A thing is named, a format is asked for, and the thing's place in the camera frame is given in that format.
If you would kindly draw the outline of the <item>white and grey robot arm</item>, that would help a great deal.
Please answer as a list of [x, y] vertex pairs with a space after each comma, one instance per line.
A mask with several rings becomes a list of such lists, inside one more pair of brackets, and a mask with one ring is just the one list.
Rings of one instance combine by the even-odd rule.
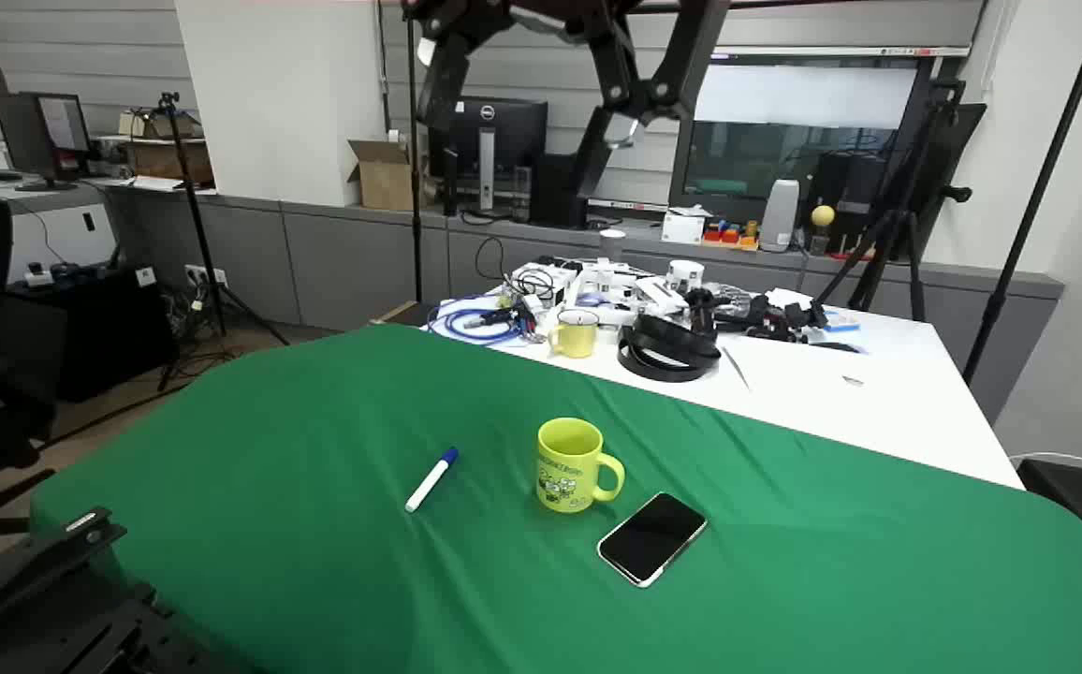
[[430, 42], [428, 78], [415, 95], [420, 122], [449, 135], [473, 52], [516, 23], [586, 44], [598, 104], [572, 154], [552, 154], [532, 170], [527, 200], [534, 226], [579, 228], [613, 154], [610, 125], [648, 129], [652, 122], [694, 117], [732, 0], [673, 0], [668, 52], [652, 77], [640, 72], [629, 31], [629, 16], [640, 8], [644, 0], [401, 0], [405, 19]]

